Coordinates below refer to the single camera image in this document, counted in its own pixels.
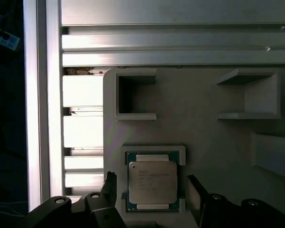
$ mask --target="cable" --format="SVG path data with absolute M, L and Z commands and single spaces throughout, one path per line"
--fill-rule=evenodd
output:
M 27 203 L 27 201 L 16 201 L 16 202 L 0 202 L 0 204 L 3 205 L 9 205 L 9 204 L 20 204 L 20 203 Z
M 18 214 L 18 215 L 22 215 L 21 213 L 15 211 L 13 208 L 9 208 L 9 207 L 7 207 L 7 206 L 1 206 L 1 205 L 0 205 L 0 208 L 7 208 L 7 209 L 10 209 L 12 212 L 14 212 L 14 213 L 16 213 L 16 214 Z
M 14 217 L 23 217 L 23 215 L 14 215 L 14 214 L 10 214 L 10 213 L 3 212 L 3 211 L 0 211 L 0 214 L 9 215 L 9 216 L 14 216 Z

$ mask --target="bolt head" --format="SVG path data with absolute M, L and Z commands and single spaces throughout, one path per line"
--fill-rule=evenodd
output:
M 212 196 L 215 200 L 220 200 L 221 199 L 221 196 L 220 195 L 213 195 Z
M 258 206 L 258 203 L 255 200 L 250 200 L 248 203 L 252 206 Z

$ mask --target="screw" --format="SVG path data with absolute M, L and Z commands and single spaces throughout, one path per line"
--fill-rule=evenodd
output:
M 220 200 L 221 199 L 221 196 L 220 195 L 213 195 L 212 196 L 214 199 L 216 199 L 216 200 Z
M 65 201 L 65 199 L 57 199 L 56 201 L 55 201 L 55 203 L 63 203 Z
M 98 198 L 98 197 L 99 197 L 99 194 L 98 194 L 98 193 L 92 194 L 91 197 L 92 197 L 92 198 Z
M 252 206 L 258 206 L 258 203 L 255 200 L 250 200 L 248 203 Z

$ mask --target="black mechanical part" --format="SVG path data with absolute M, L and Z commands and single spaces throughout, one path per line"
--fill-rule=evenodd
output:
M 18 227 L 126 228 L 115 208 L 116 198 L 117 176 L 108 172 L 100 192 L 90 193 L 74 204 L 68 197 L 51 197 L 25 216 Z
M 199 228 L 285 228 L 285 215 L 261 200 L 245 199 L 235 205 L 224 196 L 208 194 L 193 175 L 188 176 L 186 191 Z
M 117 176 L 107 173 L 100 192 L 92 192 L 72 204 L 67 197 L 52 197 L 30 212 L 18 227 L 47 226 L 126 228 L 115 208 Z M 187 205 L 199 228 L 285 228 L 285 215 L 263 201 L 245 199 L 235 205 L 219 194 L 209 194 L 198 179 L 187 178 Z

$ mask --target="dark background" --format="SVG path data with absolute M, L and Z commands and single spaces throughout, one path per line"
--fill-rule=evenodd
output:
M 6 14 L 0 29 L 21 40 L 17 51 L 0 45 L 0 227 L 28 212 L 22 0 L 0 0 Z

